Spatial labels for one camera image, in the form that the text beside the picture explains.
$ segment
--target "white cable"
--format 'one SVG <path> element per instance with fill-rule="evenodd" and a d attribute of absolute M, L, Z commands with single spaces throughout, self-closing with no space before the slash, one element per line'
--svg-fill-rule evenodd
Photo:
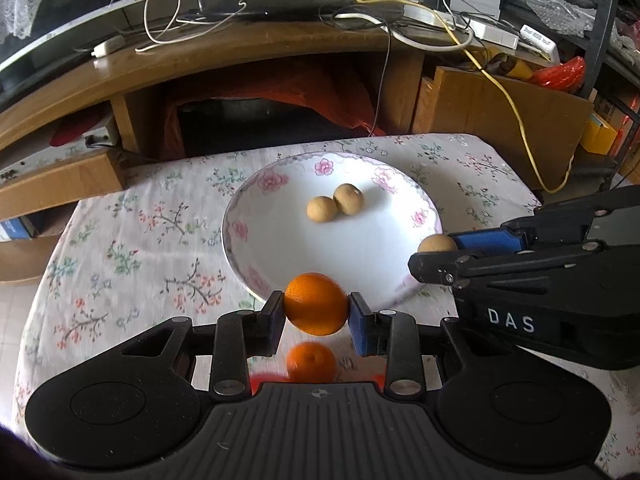
<path fill-rule="evenodd" d="M 380 28 L 388 34 L 388 30 L 386 29 L 384 22 L 380 21 L 377 18 L 374 18 L 373 16 L 369 16 L 368 14 L 364 14 L 362 12 L 342 12 L 335 16 L 336 20 L 347 20 L 347 19 L 353 19 L 353 18 L 367 20 L 368 22 L 371 22 L 374 25 L 380 25 Z M 396 40 L 401 41 L 402 43 L 412 46 L 414 48 L 417 48 L 419 50 L 425 50 L 426 52 L 456 52 L 459 50 L 463 50 L 464 48 L 468 47 L 475 38 L 474 32 L 471 28 L 467 30 L 466 33 L 468 34 L 468 38 L 466 38 L 466 40 L 459 45 L 435 46 L 435 45 L 429 45 L 425 43 L 419 43 L 418 41 L 410 40 L 408 37 L 391 29 L 391 34 L 393 35 L 394 38 L 396 38 Z"/>
<path fill-rule="evenodd" d="M 201 36 L 204 36 L 205 34 L 209 34 L 211 31 L 216 30 L 217 28 L 220 28 L 226 22 L 228 22 L 229 20 L 231 20 L 234 17 L 236 17 L 238 14 L 240 14 L 240 12 L 242 12 L 246 8 L 246 1 L 245 0 L 239 0 L 238 1 L 238 5 L 240 6 L 240 8 L 238 10 L 236 10 L 235 12 L 233 12 L 232 14 L 230 14 L 229 16 L 227 16 L 224 20 L 222 20 L 220 22 L 217 22 L 217 23 L 195 22 L 195 21 L 191 21 L 191 20 L 178 19 L 178 13 L 180 12 L 180 0 L 177 0 L 177 5 L 175 7 L 175 12 L 174 12 L 174 15 L 172 16 L 171 20 L 169 20 L 169 23 L 166 24 L 166 27 L 162 30 L 162 32 L 160 32 L 160 34 L 158 34 L 156 37 L 153 37 L 153 35 L 151 34 L 151 31 L 149 31 L 148 20 L 146 18 L 148 4 L 149 4 L 149 0 L 145 0 L 145 9 L 144 9 L 144 12 L 143 12 L 143 23 L 145 25 L 146 35 L 152 41 L 152 44 L 144 46 L 144 47 L 136 48 L 136 52 L 139 53 L 139 54 L 142 53 L 142 52 L 148 52 L 149 50 L 151 50 L 153 48 L 157 48 L 158 46 L 161 46 L 161 45 L 182 43 L 183 41 L 193 40 L 194 38 L 199 38 Z M 180 25 L 178 27 L 172 27 L 172 25 L 174 23 L 180 23 Z M 173 40 L 160 40 L 159 39 L 160 36 L 162 36 L 164 33 L 166 33 L 169 30 L 175 30 L 176 28 L 182 28 L 183 26 L 188 26 L 188 25 L 213 25 L 213 26 L 208 28 L 207 30 L 202 31 L 202 32 L 196 32 L 194 34 L 190 34 L 188 36 L 183 36 L 181 38 L 175 38 Z"/>

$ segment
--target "table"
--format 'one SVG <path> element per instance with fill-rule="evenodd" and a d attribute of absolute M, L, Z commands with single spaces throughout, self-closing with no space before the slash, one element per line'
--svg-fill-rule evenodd
<path fill-rule="evenodd" d="M 260 309 L 222 253 L 225 207 L 263 166 L 323 150 L 364 154 L 404 171 L 434 201 L 446 232 L 495 227 L 538 205 L 493 148 L 464 135 L 347 139 L 133 168 L 126 191 L 80 201 L 54 250 L 20 343 L 14 429 L 26 434 L 24 407 L 37 386 L 169 317 L 207 324 L 229 311 Z M 423 324 L 456 312 L 449 288 L 439 285 L 425 286 L 399 310 Z M 250 372 L 283 372 L 287 351 L 303 339 L 314 338 L 287 323 L 277 355 L 250 359 Z M 354 354 L 347 327 L 319 340 L 336 356 L 338 380 L 369 380 L 383 371 L 384 358 Z M 206 388 L 209 364 L 198 359 L 196 387 Z M 639 470 L 638 371 L 560 364 L 610 400 L 614 422 L 598 464 L 615 476 Z M 424 365 L 429 387 L 439 387 L 434 359 L 424 357 Z"/>

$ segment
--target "cardboard box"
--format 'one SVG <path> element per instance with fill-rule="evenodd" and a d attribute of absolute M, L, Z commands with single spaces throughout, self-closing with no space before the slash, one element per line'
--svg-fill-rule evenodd
<path fill-rule="evenodd" d="M 589 153 L 607 155 L 617 134 L 618 131 L 613 129 L 607 121 L 596 112 L 592 112 L 584 127 L 580 145 Z"/>

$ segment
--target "wooden cabinet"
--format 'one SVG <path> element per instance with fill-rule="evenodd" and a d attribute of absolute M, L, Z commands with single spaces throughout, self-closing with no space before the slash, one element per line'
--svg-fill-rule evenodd
<path fill-rule="evenodd" d="M 582 98 L 499 77 L 524 123 L 527 141 L 545 185 L 560 185 L 593 105 Z M 502 92 L 479 73 L 438 67 L 424 79 L 412 132 L 473 134 L 493 146 L 531 189 L 541 189 L 518 121 Z"/>

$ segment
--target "pink flower pattern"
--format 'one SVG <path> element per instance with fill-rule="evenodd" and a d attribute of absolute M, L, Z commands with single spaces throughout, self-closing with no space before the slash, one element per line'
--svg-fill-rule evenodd
<path fill-rule="evenodd" d="M 420 209 L 419 211 L 416 211 L 414 214 L 412 214 L 411 220 L 414 221 L 414 227 L 423 226 L 427 221 L 428 216 L 429 214 L 424 209 Z"/>
<path fill-rule="evenodd" d="M 317 176 L 331 175 L 334 172 L 334 164 L 326 158 L 323 158 L 320 162 L 316 162 L 315 168 Z"/>
<path fill-rule="evenodd" d="M 236 220 L 231 224 L 231 227 L 238 238 L 240 238 L 241 240 L 247 241 L 247 237 L 249 235 L 249 228 L 246 226 L 244 222 Z"/>
<path fill-rule="evenodd" d="M 271 193 L 279 190 L 289 181 L 289 175 L 275 173 L 273 170 L 266 170 L 258 177 L 258 187 L 264 193 Z"/>
<path fill-rule="evenodd" d="M 271 286 L 269 283 L 267 283 L 260 275 L 260 272 L 255 270 L 252 266 L 249 266 L 247 269 L 247 280 L 249 281 L 249 286 L 254 288 L 259 294 L 267 296 L 271 293 Z"/>
<path fill-rule="evenodd" d="M 393 173 L 391 171 L 384 170 L 383 168 L 377 168 L 376 171 L 374 171 L 374 174 L 376 176 L 372 177 L 371 179 L 374 184 L 376 184 L 381 189 L 384 189 L 386 192 L 389 192 L 391 194 L 395 194 L 398 192 L 395 186 L 392 186 L 391 184 L 389 184 L 389 181 L 393 177 Z"/>

